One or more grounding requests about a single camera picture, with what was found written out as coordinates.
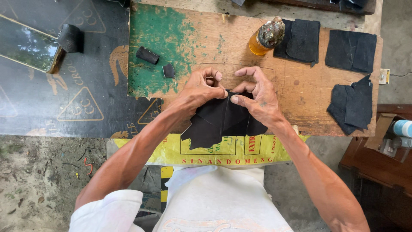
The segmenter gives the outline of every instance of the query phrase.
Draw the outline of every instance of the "forearm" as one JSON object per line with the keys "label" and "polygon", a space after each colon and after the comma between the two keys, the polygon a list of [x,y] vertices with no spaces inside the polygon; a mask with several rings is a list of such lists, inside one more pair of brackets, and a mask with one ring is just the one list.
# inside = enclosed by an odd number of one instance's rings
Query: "forearm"
{"label": "forearm", "polygon": [[77,197],[75,210],[132,183],[158,144],[185,117],[184,106],[176,104],[179,103],[172,103],[99,168]]}
{"label": "forearm", "polygon": [[289,153],[319,214],[332,231],[369,231],[358,201],[346,184],[311,152],[283,117],[271,128]]}

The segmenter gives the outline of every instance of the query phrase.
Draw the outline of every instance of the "yellow bottle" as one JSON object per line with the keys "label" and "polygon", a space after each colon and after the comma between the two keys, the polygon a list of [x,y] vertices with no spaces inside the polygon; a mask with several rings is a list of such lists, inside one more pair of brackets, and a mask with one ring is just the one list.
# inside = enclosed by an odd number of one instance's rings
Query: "yellow bottle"
{"label": "yellow bottle", "polygon": [[285,36],[285,24],[276,16],[261,26],[249,39],[249,48],[256,55],[264,55],[282,42]]}

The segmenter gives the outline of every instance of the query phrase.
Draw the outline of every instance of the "concrete floor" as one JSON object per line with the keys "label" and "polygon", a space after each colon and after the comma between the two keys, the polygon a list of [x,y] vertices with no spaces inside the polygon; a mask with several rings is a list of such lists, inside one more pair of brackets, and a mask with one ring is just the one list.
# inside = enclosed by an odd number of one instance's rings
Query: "concrete floor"
{"label": "concrete floor", "polygon": [[[411,6],[410,0],[384,0],[382,68],[390,69],[393,76],[390,85],[379,88],[379,103],[412,103]],[[350,140],[349,137],[312,136],[306,143],[339,174],[337,165]],[[67,231],[76,196],[90,180],[86,175],[88,167],[84,166],[83,159],[78,159],[85,152],[87,163],[93,164],[95,172],[107,158],[108,141],[0,136],[0,232]],[[72,163],[78,168],[63,163]],[[158,167],[150,167],[147,172],[153,178],[145,182],[136,180],[131,188],[148,192],[159,189],[154,183],[159,181]],[[266,166],[265,188],[294,231],[330,231],[292,163]]]}

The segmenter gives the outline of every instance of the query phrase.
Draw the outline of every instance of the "white shirt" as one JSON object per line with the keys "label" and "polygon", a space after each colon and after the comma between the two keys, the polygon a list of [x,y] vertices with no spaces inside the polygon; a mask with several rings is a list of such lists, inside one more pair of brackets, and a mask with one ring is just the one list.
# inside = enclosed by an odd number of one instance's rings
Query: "white shirt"
{"label": "white shirt", "polygon": [[[203,166],[175,171],[167,207],[153,231],[291,232],[263,188],[263,170]],[[77,209],[69,232],[141,232],[133,220],[143,194],[119,190]]]}

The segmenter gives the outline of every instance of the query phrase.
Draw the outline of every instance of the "phone screen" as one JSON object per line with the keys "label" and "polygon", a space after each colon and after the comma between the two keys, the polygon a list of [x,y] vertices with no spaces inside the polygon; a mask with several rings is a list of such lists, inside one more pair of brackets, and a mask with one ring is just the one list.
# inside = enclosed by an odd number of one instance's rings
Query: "phone screen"
{"label": "phone screen", "polygon": [[0,17],[0,55],[47,72],[59,51],[55,38]]}

